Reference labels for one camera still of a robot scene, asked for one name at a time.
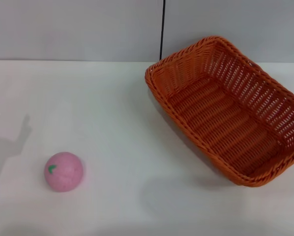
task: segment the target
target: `wicker basket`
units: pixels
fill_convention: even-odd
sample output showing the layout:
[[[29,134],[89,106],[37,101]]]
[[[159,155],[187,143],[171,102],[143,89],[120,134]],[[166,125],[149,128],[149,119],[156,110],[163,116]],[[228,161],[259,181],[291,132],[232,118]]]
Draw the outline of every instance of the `wicker basket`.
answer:
[[[231,181],[264,185],[294,164],[294,94],[222,37],[152,65],[146,83]]]

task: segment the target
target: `basket rim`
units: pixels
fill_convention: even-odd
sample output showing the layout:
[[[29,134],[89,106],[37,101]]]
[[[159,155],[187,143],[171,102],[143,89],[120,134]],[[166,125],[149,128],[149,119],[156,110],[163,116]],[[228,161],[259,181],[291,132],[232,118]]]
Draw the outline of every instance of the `basket rim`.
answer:
[[[233,53],[237,58],[241,60],[242,63],[244,63],[246,66],[250,67],[252,71],[264,79],[266,83],[268,83],[269,86],[274,87],[278,92],[282,93],[287,100],[294,104],[294,94],[287,90],[285,87],[283,87],[280,83],[278,83],[275,79],[270,77],[266,72],[264,72],[260,66],[258,66],[256,63],[251,61],[249,58],[247,58],[239,49],[237,49],[231,42],[226,40],[225,38],[221,36],[209,36],[206,38],[203,38],[202,40],[198,41],[197,43],[182,49],[179,52],[173,53],[172,55],[160,60],[154,65],[151,65],[145,73],[145,80],[148,84],[149,88],[152,90],[152,93],[155,95],[155,98],[158,100],[160,105],[168,112],[168,114],[171,117],[174,117],[177,121],[177,125],[182,129],[184,134],[188,136],[197,146],[200,148],[210,159],[212,162],[215,162],[218,164],[218,166],[223,165],[223,169],[225,172],[230,174],[232,177],[238,177],[240,178],[240,181],[233,180],[237,184],[243,184],[246,186],[261,186],[281,173],[283,173],[290,165],[294,164],[294,152],[292,152],[290,155],[286,156],[284,159],[282,159],[280,162],[273,165],[268,171],[265,173],[262,173],[259,176],[256,177],[249,177],[246,176],[239,171],[237,171],[233,166],[229,165],[227,162],[224,161],[222,157],[220,157],[218,154],[216,154],[213,150],[210,149],[209,145],[206,144],[201,137],[194,133],[192,129],[187,125],[187,122],[177,115],[177,112],[175,109],[168,103],[166,98],[162,95],[159,88],[156,86],[156,84],[153,81],[153,75],[156,71],[162,69],[163,67],[174,63],[177,60],[180,60],[186,56],[188,56],[190,53],[193,52],[194,49],[204,47],[207,44],[213,44],[213,43],[222,43],[224,47],[226,47],[227,50],[229,50],[231,53]]]

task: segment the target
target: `white table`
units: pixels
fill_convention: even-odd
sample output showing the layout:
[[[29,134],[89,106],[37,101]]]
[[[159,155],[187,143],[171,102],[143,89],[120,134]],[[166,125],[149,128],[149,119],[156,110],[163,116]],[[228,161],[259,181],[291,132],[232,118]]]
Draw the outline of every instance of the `white table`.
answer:
[[[0,236],[294,235],[294,166],[260,188],[225,180],[148,92],[149,65],[0,61]],[[294,92],[294,63],[260,66]],[[60,151],[87,167],[68,193],[43,179]]]

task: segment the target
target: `orange wicker basket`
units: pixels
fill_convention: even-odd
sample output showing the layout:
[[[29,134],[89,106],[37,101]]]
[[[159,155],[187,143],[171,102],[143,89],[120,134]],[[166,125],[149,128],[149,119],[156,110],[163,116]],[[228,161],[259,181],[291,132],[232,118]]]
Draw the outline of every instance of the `orange wicker basket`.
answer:
[[[146,83],[231,181],[264,185],[294,164],[294,94],[219,36],[152,65]]]

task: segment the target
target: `gray wall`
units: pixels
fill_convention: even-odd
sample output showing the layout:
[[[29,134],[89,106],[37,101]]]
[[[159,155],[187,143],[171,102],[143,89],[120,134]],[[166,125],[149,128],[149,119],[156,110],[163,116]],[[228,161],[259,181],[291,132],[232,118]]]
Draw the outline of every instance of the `gray wall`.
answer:
[[[294,0],[167,0],[163,57],[204,36],[258,62],[294,62]]]
[[[156,61],[162,0],[0,0],[0,59]]]

